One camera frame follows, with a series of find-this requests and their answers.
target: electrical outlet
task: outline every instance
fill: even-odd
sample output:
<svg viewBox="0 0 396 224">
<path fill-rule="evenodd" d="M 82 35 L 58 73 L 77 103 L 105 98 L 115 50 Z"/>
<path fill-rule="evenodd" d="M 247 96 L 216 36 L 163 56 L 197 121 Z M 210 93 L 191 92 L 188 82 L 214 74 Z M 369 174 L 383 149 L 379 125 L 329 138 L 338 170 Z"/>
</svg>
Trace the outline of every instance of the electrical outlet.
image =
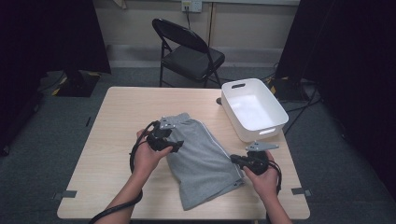
<svg viewBox="0 0 396 224">
<path fill-rule="evenodd" d="M 192 1 L 191 11 L 192 12 L 202 12 L 202 2 L 201 1 Z"/>
<path fill-rule="evenodd" d="M 192 2 L 191 1 L 181 1 L 181 11 L 191 11 Z"/>
<path fill-rule="evenodd" d="M 202 12 L 202 1 L 181 1 L 181 11 Z"/>
</svg>

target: left hand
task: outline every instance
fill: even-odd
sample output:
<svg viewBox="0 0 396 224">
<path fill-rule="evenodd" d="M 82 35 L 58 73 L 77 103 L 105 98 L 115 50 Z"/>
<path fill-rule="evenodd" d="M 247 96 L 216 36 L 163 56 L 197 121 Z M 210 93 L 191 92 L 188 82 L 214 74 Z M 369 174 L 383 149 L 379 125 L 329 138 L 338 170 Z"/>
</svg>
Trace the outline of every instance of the left hand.
<svg viewBox="0 0 396 224">
<path fill-rule="evenodd" d="M 137 132 L 136 136 L 139 137 L 143 131 L 140 130 Z M 172 147 L 166 147 L 161 151 L 155 151 L 149 146 L 149 143 L 142 143 L 134 155 L 134 173 L 149 178 L 149 175 L 157 167 L 160 159 L 168 155 L 171 150 Z"/>
</svg>

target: white wall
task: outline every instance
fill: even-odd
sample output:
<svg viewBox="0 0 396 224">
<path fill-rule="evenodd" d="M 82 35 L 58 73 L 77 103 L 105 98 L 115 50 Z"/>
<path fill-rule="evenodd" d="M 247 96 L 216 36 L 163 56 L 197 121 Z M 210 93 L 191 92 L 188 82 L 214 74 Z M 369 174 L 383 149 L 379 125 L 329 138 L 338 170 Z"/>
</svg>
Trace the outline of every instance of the white wall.
<svg viewBox="0 0 396 224">
<path fill-rule="evenodd" d="M 159 46 L 151 26 L 164 18 L 188 26 L 179 1 L 126 1 L 121 9 L 111 0 L 94 0 L 99 24 L 107 45 Z M 191 13 L 191 29 L 206 41 L 211 32 L 212 47 L 283 49 L 297 6 L 256 4 L 213 5 L 203 2 L 202 13 Z"/>
</svg>

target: right hand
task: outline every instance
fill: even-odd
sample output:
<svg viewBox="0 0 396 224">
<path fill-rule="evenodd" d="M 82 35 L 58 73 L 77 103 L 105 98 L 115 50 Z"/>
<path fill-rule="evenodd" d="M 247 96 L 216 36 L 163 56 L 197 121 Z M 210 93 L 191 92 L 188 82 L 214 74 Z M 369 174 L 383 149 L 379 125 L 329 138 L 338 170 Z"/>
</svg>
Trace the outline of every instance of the right hand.
<svg viewBox="0 0 396 224">
<path fill-rule="evenodd" d="M 266 151 L 268 160 L 274 161 L 274 157 L 269 151 Z M 277 171 L 272 166 L 268 166 L 267 171 L 262 175 L 255 175 L 246 166 L 244 171 L 247 177 L 253 183 L 253 188 L 260 195 L 260 198 L 264 200 L 267 197 L 276 196 L 276 185 L 277 185 Z"/>
</svg>

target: chair backrest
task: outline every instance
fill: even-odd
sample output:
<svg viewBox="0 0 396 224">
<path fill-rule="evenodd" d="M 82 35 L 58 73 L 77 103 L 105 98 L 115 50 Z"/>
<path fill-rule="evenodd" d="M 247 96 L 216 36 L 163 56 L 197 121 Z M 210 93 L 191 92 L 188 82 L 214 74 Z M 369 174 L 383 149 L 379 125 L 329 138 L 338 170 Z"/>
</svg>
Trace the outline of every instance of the chair backrest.
<svg viewBox="0 0 396 224">
<path fill-rule="evenodd" d="M 206 42 L 198 34 L 183 26 L 164 19 L 154 19 L 152 27 L 164 43 L 166 43 L 166 38 L 189 49 L 195 49 L 202 53 L 209 52 Z"/>
</svg>

